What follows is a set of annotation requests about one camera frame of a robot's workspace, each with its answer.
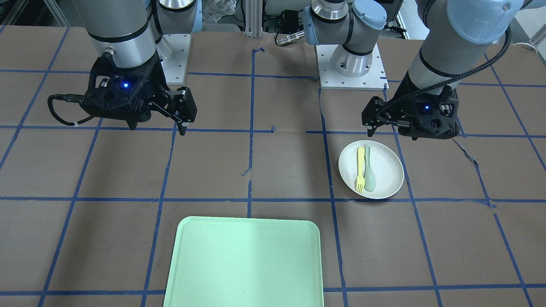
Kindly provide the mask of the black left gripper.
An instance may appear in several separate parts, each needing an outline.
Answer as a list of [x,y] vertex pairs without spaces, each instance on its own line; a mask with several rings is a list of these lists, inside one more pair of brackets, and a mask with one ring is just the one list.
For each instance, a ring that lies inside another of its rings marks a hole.
[[[386,102],[373,96],[361,112],[361,123],[366,124],[367,136],[378,128],[377,113]],[[459,99],[456,89],[445,86],[439,95],[423,93],[398,103],[386,111],[386,119],[398,124],[398,132],[413,140],[417,138],[451,139],[460,132],[456,122]]]

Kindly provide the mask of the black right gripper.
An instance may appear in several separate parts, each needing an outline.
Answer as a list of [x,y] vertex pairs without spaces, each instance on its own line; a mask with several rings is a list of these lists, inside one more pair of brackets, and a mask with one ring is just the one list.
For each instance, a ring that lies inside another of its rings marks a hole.
[[189,87],[168,90],[158,54],[132,68],[117,67],[112,54],[99,56],[80,107],[93,117],[125,121],[131,130],[156,111],[172,119],[182,136],[197,116]]

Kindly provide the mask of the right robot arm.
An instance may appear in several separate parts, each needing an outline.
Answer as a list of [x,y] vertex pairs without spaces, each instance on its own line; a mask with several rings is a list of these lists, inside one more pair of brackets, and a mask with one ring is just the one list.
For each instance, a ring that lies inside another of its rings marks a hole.
[[184,86],[191,34],[202,29],[200,0],[75,0],[98,58],[84,95],[73,101],[90,117],[125,121],[131,130],[153,112],[179,134],[197,107]]

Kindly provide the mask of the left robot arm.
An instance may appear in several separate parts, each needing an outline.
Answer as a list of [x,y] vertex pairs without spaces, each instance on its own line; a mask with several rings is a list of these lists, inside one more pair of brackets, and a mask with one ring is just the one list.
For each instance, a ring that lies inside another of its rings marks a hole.
[[418,0],[429,33],[392,99],[370,99],[361,113],[367,135],[392,125],[403,136],[450,139],[460,132],[456,87],[508,50],[517,12],[543,0]]

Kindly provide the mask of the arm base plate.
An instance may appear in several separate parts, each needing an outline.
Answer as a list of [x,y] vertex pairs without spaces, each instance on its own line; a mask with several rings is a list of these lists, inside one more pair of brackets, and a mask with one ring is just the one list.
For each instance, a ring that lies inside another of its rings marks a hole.
[[350,54],[342,45],[318,45],[315,50],[322,90],[389,89],[377,44],[364,56]]
[[190,34],[170,34],[163,35],[157,44],[157,51],[168,85],[182,86],[185,84],[191,40]]

